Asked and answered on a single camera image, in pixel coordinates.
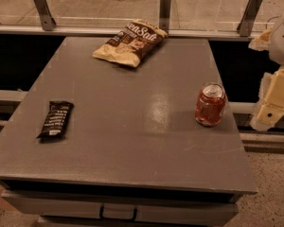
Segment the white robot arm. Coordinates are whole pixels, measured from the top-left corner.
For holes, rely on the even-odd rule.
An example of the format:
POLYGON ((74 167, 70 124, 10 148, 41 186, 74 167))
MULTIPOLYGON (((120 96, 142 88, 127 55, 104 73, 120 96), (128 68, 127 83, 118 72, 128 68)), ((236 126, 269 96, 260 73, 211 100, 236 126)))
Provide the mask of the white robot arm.
POLYGON ((269 59, 280 65, 273 74, 264 74, 250 121, 254 130, 267 131, 284 115, 284 12, 272 28, 264 30, 248 47, 256 51, 267 50, 269 59))

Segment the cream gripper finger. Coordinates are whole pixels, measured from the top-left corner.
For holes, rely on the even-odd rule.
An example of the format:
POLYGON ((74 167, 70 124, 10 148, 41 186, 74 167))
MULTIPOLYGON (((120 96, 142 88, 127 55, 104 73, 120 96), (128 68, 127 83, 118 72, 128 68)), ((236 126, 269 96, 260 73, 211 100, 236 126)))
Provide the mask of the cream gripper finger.
POLYGON ((259 36, 255 37, 255 39, 249 43, 248 47, 256 51, 269 50, 271 33, 272 30, 270 28, 265 29, 259 36))
POLYGON ((279 109, 268 105, 265 102, 272 74, 265 73, 258 92, 258 102, 252 113, 250 126, 256 131, 267 131, 284 115, 284 109, 279 109))

